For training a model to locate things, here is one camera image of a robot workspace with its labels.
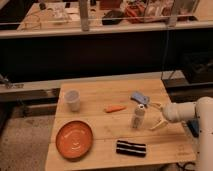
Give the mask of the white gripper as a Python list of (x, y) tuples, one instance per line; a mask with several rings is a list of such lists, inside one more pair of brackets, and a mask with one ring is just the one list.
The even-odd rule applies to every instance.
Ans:
[(165, 127), (169, 122), (174, 122), (176, 119), (176, 105), (173, 103), (166, 104), (164, 107), (160, 103), (150, 103), (149, 106), (162, 111), (162, 115), (166, 120), (159, 120), (159, 122), (151, 127), (149, 130), (154, 131), (160, 128)]

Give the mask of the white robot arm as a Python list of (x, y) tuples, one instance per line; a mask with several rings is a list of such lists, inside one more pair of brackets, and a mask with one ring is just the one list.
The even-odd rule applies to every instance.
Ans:
[(195, 171), (213, 171), (213, 98), (201, 97), (196, 102), (167, 103), (161, 108), (156, 130), (168, 123), (197, 119), (199, 138)]

